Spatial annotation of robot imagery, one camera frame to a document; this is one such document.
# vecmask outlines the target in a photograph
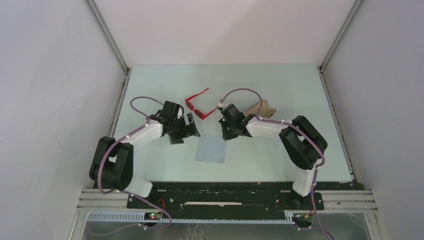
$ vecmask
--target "sunglasses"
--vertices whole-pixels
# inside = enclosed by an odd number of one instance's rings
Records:
[[[209,87],[208,88],[206,88],[204,91],[202,91],[201,93],[198,93],[198,94],[195,94],[195,95],[193,95],[193,96],[191,96],[191,97],[189,97],[189,98],[186,98],[185,99],[185,105],[187,105],[187,107],[191,110],[191,111],[193,111],[200,119],[202,119],[202,120],[205,120],[205,118],[207,118],[209,115],[211,115],[213,112],[215,112],[215,110],[218,108],[218,106],[217,107],[215,107],[215,109],[214,110],[212,110],[212,111],[210,111],[209,113],[207,113],[207,114],[204,114],[203,112],[201,112],[199,109],[197,109],[197,108],[195,108],[195,106],[193,106],[193,104],[190,102],[190,100],[192,100],[192,99],[194,99],[195,97],[197,97],[197,96],[199,96],[200,94],[202,94],[202,93],[204,93],[204,92],[206,92],[207,90],[209,89]]]

